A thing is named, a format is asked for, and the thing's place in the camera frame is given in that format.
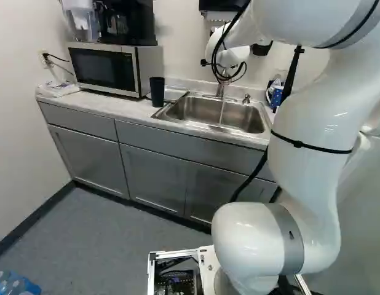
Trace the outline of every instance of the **gray carpet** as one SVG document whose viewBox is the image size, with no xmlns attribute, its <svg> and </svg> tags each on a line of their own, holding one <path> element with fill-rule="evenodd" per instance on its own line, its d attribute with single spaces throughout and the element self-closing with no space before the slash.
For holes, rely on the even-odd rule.
<svg viewBox="0 0 380 295">
<path fill-rule="evenodd" d="M 43 294 L 146 294 L 150 251 L 211 245 L 209 235 L 75 189 L 5 255 L 0 269 Z"/>
</svg>

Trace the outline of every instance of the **stainless steel sink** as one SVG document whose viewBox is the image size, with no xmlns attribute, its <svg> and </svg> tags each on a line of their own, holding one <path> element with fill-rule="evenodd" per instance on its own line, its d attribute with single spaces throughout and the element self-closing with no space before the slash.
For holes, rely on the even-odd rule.
<svg viewBox="0 0 380 295">
<path fill-rule="evenodd" d="M 261 103 L 240 104 L 218 98 L 187 95 L 168 104 L 152 117 L 195 128 L 257 137 L 269 129 Z"/>
</svg>

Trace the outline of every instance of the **black tumbler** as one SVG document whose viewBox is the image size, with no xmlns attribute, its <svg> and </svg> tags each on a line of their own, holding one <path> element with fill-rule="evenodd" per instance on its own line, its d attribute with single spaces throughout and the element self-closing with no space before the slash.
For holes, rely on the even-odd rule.
<svg viewBox="0 0 380 295">
<path fill-rule="evenodd" d="M 165 79 L 163 77 L 151 77 L 152 105 L 161 108 L 164 105 Z"/>
</svg>

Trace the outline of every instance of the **microwave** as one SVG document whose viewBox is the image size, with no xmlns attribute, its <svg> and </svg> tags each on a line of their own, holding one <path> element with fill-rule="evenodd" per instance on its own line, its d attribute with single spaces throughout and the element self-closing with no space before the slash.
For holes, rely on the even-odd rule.
<svg viewBox="0 0 380 295">
<path fill-rule="evenodd" d="M 150 77 L 164 76 L 160 46 L 70 42 L 68 51 L 82 89 L 141 98 L 150 92 Z"/>
</svg>

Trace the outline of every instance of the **water bottle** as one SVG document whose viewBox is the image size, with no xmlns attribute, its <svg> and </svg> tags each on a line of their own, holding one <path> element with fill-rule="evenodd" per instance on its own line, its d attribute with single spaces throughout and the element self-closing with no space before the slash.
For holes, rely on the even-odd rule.
<svg viewBox="0 0 380 295">
<path fill-rule="evenodd" d="M 11 272 L 8 270 L 0 270 L 0 282 L 2 281 L 8 281 L 11 277 Z"/>
<path fill-rule="evenodd" d="M 21 280 L 16 280 L 10 283 L 7 286 L 6 292 L 4 295 L 20 295 L 21 293 L 26 291 L 25 282 Z"/>
<path fill-rule="evenodd" d="M 7 291 L 8 281 L 10 280 L 11 272 L 0 270 L 0 295 Z"/>
</svg>

